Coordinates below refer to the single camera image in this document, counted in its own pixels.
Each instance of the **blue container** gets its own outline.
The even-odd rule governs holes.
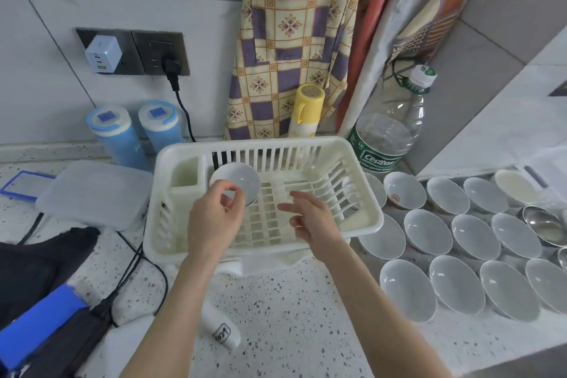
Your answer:
[[[156,154],[167,145],[185,142],[177,109],[171,103],[149,102],[138,111],[138,117]]]
[[[123,107],[111,105],[94,109],[87,115],[87,124],[115,163],[150,171],[142,143]]]

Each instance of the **dish rack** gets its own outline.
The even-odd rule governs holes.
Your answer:
[[[345,238],[376,232],[383,214],[351,145],[343,138],[289,138],[175,144],[157,158],[147,214],[144,251],[162,265],[187,255],[187,225],[193,202],[206,192],[220,166],[243,162],[256,169],[261,191],[245,209],[243,224],[217,272],[235,275],[288,267],[311,255],[295,237],[290,214],[277,204],[289,192],[306,191],[329,206]],[[348,177],[348,195],[343,180]]]

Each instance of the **hand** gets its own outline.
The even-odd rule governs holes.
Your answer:
[[[223,194],[235,192],[234,199]],[[245,194],[227,180],[215,181],[189,213],[189,256],[218,261],[236,237],[245,214]]]
[[[295,228],[295,235],[306,241],[313,255],[326,264],[337,247],[346,245],[329,207],[314,195],[292,191],[293,203],[279,203],[278,209],[294,212],[289,224]]]

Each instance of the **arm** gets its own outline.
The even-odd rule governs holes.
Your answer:
[[[341,237],[329,208],[312,195],[290,194],[293,203],[280,203],[278,208],[299,214],[290,224],[329,269],[374,376],[449,378],[433,348],[390,302]]]
[[[234,200],[223,194],[234,190]],[[158,315],[121,378],[187,378],[207,284],[237,235],[245,195],[226,180],[216,181],[189,214],[187,258]]]

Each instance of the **tiled wall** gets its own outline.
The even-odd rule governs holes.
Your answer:
[[[432,62],[438,79],[408,154],[412,170],[482,172],[567,138],[556,121],[567,98],[547,97],[567,80],[564,1],[469,1]]]
[[[195,136],[223,134],[240,0],[0,0],[0,144],[93,139],[84,116],[175,101],[164,77],[91,73],[75,27],[180,31]]]

